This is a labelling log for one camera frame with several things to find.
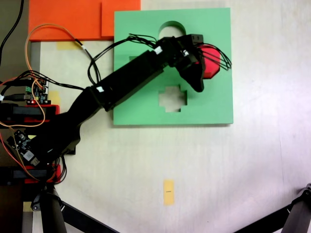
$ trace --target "orange wire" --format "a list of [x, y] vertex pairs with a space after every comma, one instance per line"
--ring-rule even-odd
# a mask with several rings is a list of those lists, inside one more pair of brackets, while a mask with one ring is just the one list
[[[20, 165], [20, 167], [21, 167], [30, 177], [32, 177], [33, 179], [35, 179], [35, 180], [37, 180], [37, 181], [40, 181], [40, 180], [38, 180], [37, 178], [35, 178], [33, 175], [31, 175], [31, 174], [29, 173], [29, 171], [27, 170], [27, 168], [25, 167], [25, 165], [24, 165], [24, 164], [22, 165], [22, 164], [21, 164], [16, 158], [14, 158], [14, 156], [9, 152], [9, 150], [6, 148], [6, 146], [5, 146], [5, 144], [4, 144], [4, 141], [3, 141], [3, 138], [2, 138], [1, 133], [0, 133], [0, 139], [1, 139], [2, 145], [3, 145], [4, 149], [5, 149], [5, 151], [8, 153], [8, 155], [10, 155], [11, 158], [14, 159], [14, 161], [17, 162], [18, 165]], [[53, 173], [52, 177], [49, 178], [49, 179], [47, 180], [47, 182], [53, 180], [54, 177], [55, 177], [55, 174], [56, 174], [56, 171]]]
[[39, 108], [41, 109], [42, 111], [42, 114], [43, 114], [43, 120], [41, 123], [37, 124], [37, 125], [6, 125], [2, 122], [0, 122], [0, 125], [4, 126], [4, 127], [37, 127], [37, 126], [40, 126], [44, 123], [45, 121], [45, 113], [43, 111], [43, 108], [41, 107], [41, 105], [39, 104], [39, 102], [37, 101], [37, 99], [35, 98], [35, 94], [34, 94], [34, 85], [35, 85], [35, 81], [33, 82], [33, 85], [31, 87], [31, 92], [32, 92], [32, 95], [33, 95], [33, 98], [34, 100], [36, 101], [36, 103], [38, 104]]
[[[38, 26], [36, 26], [34, 29], [32, 29], [32, 31], [28, 34], [27, 36], [27, 39], [26, 39], [26, 43], [25, 43], [25, 60], [26, 60], [26, 64], [27, 64], [27, 67], [29, 70], [33, 70], [31, 65], [30, 65], [30, 62], [29, 62], [29, 58], [28, 58], [28, 43], [29, 43], [29, 39], [31, 37], [31, 35], [36, 31], [38, 30], [39, 28], [43, 28], [43, 27], [55, 27], [55, 28], [59, 28], [59, 29], [62, 29], [64, 31], [66, 31], [73, 39], [75, 39], [74, 35], [67, 29], [67, 28], [64, 28], [63, 26], [60, 26], [58, 24], [54, 24], [54, 23], [44, 23], [44, 24], [40, 24]], [[39, 87], [42, 87], [39, 82], [38, 82], [38, 79], [36, 77], [33, 76], [33, 79], [34, 81], [37, 83], [37, 85]]]
[[4, 81], [3, 83], [0, 84], [0, 86], [4, 85], [5, 83], [9, 82], [9, 81], [13, 81], [14, 79], [16, 79], [17, 77], [14, 77], [14, 78], [10, 78], [6, 81]]

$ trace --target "yellow sticky note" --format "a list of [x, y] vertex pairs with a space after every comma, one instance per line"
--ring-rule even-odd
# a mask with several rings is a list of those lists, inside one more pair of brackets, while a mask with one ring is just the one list
[[52, 104], [60, 106], [60, 96], [58, 91], [49, 91], [49, 100]]
[[81, 50], [81, 46], [76, 41], [58, 41], [56, 42], [57, 50]]
[[174, 181], [164, 180], [163, 190], [164, 190], [164, 205], [173, 205], [174, 204]]
[[23, 212], [32, 212], [31, 201], [23, 202]]

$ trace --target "white floor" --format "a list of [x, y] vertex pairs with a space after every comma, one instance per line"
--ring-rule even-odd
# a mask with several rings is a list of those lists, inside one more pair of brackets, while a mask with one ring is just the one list
[[[120, 128], [102, 110], [67, 157], [60, 197], [121, 233], [235, 232], [311, 182], [311, 1], [142, 0], [142, 10], [208, 7], [231, 8], [234, 124]], [[86, 42], [93, 55], [108, 44]], [[79, 50], [41, 44], [40, 72], [59, 82], [89, 85], [88, 64]], [[112, 53], [98, 66], [112, 72]], [[62, 111], [79, 94], [51, 89]], [[164, 179], [175, 183], [172, 206]]]

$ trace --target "green board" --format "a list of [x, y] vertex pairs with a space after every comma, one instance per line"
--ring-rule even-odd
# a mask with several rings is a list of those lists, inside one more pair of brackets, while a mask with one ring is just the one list
[[[129, 33], [159, 38], [160, 30], [181, 24], [186, 34], [202, 34], [205, 43], [220, 48], [231, 59], [230, 9], [193, 9], [115, 12], [115, 41]], [[114, 49], [114, 69], [128, 63], [148, 49], [132, 42]], [[197, 93], [175, 68], [164, 72], [114, 109], [115, 125], [231, 124], [233, 123], [232, 71], [221, 70], [213, 79], [204, 80], [205, 89]], [[159, 93], [166, 87], [180, 86], [187, 93], [187, 105], [180, 112], [165, 112], [159, 106]]]

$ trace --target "black robotic arm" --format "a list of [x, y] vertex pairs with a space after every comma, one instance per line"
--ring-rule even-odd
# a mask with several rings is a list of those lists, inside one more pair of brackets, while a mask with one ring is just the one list
[[80, 141], [83, 122], [100, 109], [109, 111], [128, 99], [166, 66], [175, 67], [194, 90], [202, 92], [205, 62], [195, 46], [200, 43], [203, 43], [202, 35], [165, 37], [154, 50], [144, 52], [98, 84], [87, 87], [66, 113], [56, 115], [38, 128], [39, 135], [28, 145], [39, 161], [37, 164], [46, 165], [73, 150]]

